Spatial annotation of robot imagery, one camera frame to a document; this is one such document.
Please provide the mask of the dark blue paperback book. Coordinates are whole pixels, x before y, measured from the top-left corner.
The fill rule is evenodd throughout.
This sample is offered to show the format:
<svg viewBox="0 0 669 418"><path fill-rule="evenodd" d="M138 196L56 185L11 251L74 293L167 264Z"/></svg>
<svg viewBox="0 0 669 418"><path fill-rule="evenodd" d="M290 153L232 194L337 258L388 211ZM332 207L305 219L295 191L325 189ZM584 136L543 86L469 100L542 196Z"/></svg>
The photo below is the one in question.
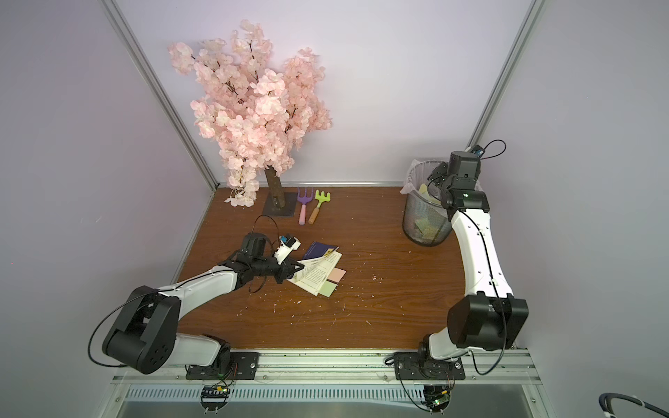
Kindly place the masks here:
<svg viewBox="0 0 669 418"><path fill-rule="evenodd" d="M297 272L289 282L314 296L320 295L320 287L341 259L338 249L337 246L314 242L300 261L303 270Z"/></svg>

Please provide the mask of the pink sticky note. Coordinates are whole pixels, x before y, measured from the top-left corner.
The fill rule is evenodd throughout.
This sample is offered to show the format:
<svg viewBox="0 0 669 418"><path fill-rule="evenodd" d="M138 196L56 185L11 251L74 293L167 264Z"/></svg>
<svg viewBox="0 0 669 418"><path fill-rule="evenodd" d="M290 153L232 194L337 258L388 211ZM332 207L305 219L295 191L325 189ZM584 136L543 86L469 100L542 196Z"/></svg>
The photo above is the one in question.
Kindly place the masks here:
<svg viewBox="0 0 669 418"><path fill-rule="evenodd" d="M344 278L346 271L341 268L334 268L329 274L328 281L338 284Z"/></svg>

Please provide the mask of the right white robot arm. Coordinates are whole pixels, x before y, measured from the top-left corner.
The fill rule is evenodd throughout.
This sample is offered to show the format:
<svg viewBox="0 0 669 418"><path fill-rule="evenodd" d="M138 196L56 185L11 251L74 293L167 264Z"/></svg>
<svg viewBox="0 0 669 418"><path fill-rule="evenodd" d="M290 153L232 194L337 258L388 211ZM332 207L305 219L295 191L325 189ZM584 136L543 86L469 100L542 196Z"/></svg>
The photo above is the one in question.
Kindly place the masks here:
<svg viewBox="0 0 669 418"><path fill-rule="evenodd" d="M527 301L514 296L498 261L491 233L491 206L477 189L484 151L451 153L430 176L461 251L464 296L447 315L447 326L422 343L423 357L452 361L476 350L512 348L529 316Z"/></svg>

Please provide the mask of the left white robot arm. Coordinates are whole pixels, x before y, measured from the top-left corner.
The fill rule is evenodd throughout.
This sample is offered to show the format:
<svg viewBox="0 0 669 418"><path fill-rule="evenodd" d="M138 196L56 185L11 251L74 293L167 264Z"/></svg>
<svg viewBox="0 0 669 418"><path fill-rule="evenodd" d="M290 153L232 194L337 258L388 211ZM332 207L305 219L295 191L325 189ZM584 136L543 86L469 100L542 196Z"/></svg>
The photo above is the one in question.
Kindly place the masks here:
<svg viewBox="0 0 669 418"><path fill-rule="evenodd" d="M301 246L293 235L281 236L266 255L269 238L248 233L241 248L205 273L174 285L137 287L118 307L118 316L102 342L102 353L141 374L165 366L203 367L225 377L232 367L229 344L214 336L182 334L180 321L196 308L231 294L257 277L279 284L304 269L290 254Z"/></svg>

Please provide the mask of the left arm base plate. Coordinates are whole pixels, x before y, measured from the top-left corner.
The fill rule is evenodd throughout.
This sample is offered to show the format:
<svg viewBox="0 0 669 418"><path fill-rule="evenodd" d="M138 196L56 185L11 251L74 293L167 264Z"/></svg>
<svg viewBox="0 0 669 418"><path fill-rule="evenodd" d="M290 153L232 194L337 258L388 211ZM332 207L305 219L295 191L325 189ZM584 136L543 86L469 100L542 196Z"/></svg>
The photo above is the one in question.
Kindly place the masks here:
<svg viewBox="0 0 669 418"><path fill-rule="evenodd" d="M226 351L210 366L187 366L186 379L252 381L259 366L260 356L258 352Z"/></svg>

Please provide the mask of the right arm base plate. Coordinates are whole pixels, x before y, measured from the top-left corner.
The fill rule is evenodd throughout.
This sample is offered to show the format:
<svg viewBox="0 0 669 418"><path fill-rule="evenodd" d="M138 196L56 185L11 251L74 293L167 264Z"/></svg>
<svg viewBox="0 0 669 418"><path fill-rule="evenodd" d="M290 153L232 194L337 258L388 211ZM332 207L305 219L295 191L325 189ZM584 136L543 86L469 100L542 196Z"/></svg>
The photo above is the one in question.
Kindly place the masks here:
<svg viewBox="0 0 669 418"><path fill-rule="evenodd" d="M393 367L395 377L403 381L464 381L466 375L460 359L435 361L418 352L395 352L384 360Z"/></svg>

